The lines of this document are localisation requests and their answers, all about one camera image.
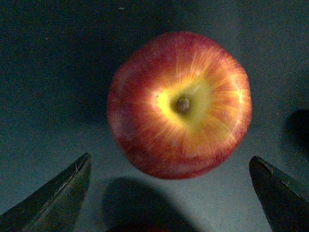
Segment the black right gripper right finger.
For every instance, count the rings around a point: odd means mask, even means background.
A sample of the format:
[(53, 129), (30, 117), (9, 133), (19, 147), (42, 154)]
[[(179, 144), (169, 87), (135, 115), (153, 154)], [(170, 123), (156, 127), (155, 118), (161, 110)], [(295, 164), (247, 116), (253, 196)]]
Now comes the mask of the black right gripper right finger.
[(309, 230), (309, 188), (259, 156), (249, 162), (254, 191), (274, 232)]

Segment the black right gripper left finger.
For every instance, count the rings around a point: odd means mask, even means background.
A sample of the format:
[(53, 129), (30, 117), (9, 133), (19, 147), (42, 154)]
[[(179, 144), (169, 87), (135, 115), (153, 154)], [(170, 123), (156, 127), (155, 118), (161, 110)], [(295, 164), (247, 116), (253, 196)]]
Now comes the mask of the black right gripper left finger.
[(85, 153), (0, 217), (2, 232), (74, 231), (91, 176), (91, 156)]

